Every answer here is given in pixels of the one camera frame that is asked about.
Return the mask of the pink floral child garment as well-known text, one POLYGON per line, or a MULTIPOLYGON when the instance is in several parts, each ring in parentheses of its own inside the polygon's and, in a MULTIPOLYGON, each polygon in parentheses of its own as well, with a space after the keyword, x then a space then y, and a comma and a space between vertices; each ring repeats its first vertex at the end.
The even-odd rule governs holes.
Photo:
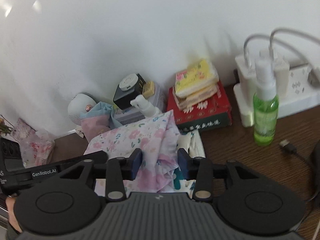
POLYGON ((180 136, 172 110, 121 126, 93 138, 85 154, 104 151, 110 159, 129 157, 140 148, 143 161, 135 180, 124 181, 125 192, 174 192, 180 136))

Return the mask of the crumpled plastic bag red print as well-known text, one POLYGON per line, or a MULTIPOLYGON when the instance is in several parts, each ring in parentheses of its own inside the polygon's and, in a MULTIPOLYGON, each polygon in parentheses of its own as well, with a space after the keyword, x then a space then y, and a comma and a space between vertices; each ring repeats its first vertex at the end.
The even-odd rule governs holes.
POLYGON ((35 131, 19 118, 10 135, 20 146, 25 168, 46 165, 50 162, 55 142, 45 129, 35 131))

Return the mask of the white teal floral folded cloth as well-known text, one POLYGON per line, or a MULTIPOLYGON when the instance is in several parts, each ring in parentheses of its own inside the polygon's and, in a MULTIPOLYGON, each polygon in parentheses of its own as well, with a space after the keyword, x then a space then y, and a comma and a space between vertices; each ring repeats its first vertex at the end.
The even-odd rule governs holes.
MULTIPOLYGON (((185 149, 192 158, 206 157, 200 133, 197 129, 179 136, 176 150, 179 148, 185 149)), ((174 171, 173 178, 175 191, 186 192, 191 198, 195 187, 195 180, 185 180, 179 168, 174 171)))

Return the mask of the red tissue box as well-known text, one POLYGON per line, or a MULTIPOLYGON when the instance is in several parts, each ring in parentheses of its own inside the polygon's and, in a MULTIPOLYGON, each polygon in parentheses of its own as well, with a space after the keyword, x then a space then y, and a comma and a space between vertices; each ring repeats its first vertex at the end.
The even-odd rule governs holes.
POLYGON ((185 133, 196 129, 206 131, 232 124, 232 107, 221 82, 217 83, 217 92, 212 97, 181 111, 175 102, 173 88, 170 88, 167 110, 174 111, 175 123, 178 129, 185 133))

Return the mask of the pink purple folded cloth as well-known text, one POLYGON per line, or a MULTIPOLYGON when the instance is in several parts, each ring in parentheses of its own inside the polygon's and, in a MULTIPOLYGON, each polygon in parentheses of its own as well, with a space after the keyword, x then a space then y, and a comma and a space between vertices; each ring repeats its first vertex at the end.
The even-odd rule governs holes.
POLYGON ((80 113, 81 128, 88 142, 100 134, 122 126, 114 118, 115 112, 113 105, 99 102, 88 112, 80 113))

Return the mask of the green spray bottle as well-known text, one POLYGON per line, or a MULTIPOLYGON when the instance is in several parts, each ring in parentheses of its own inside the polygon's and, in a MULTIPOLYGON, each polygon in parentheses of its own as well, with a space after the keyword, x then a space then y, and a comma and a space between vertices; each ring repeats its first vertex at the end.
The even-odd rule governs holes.
POLYGON ((260 146, 269 145, 276 132, 279 98, 272 61, 255 62, 256 92, 253 96, 254 140, 260 146))

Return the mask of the white round robot speaker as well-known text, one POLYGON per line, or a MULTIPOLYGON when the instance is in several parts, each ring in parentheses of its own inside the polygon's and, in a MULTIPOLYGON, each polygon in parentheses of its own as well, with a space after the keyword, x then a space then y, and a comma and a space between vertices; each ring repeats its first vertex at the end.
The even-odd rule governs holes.
POLYGON ((88 105, 93 107, 96 104, 96 101, 92 97, 88 96, 87 94, 79 93, 70 101, 68 105, 68 117, 74 124, 80 126, 80 114, 87 112, 86 109, 88 105))

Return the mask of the white power strip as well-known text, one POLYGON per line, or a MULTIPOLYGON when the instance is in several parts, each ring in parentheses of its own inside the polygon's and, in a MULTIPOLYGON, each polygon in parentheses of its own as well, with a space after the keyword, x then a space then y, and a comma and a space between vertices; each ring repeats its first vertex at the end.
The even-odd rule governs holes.
MULTIPOLYGON (((290 68, 289 63, 279 55, 276 57, 274 73, 280 102, 279 118, 319 105, 319 83, 312 77, 308 65, 290 68)), ((242 125, 253 126, 253 95, 256 92, 256 86, 248 89, 238 83, 233 91, 242 125)))

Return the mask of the yellow tissue packs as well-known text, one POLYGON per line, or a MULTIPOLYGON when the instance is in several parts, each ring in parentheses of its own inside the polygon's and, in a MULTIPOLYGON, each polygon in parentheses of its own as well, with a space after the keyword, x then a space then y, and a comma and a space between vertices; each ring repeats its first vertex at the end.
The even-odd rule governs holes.
POLYGON ((213 96, 219 80, 216 68, 207 59, 176 73, 172 93, 178 109, 182 111, 213 96))

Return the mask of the white pump bottle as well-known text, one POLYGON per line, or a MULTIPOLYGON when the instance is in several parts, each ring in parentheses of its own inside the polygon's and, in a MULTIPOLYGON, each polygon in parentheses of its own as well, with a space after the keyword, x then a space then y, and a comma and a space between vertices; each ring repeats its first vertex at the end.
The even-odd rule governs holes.
POLYGON ((142 95, 138 95, 135 99, 131 100, 130 104, 132 107, 138 109, 146 118, 157 116, 162 113, 158 107, 154 106, 142 95))

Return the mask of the white charger adapter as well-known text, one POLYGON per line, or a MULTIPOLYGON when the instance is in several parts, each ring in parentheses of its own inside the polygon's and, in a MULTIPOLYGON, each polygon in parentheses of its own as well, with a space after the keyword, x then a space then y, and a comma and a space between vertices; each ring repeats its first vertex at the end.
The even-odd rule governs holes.
POLYGON ((246 88, 253 88, 256 86, 256 73, 254 65, 247 65, 244 55, 235 57, 240 84, 246 88))

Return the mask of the black box white round device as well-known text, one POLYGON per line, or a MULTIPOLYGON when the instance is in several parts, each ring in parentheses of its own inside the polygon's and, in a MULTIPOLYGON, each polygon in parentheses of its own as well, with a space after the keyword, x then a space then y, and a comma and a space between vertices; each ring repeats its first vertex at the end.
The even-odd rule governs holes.
POLYGON ((113 97, 114 104, 121 110, 130 108, 130 102, 142 94, 145 84, 146 82, 140 74, 130 74, 124 77, 117 85, 113 97))

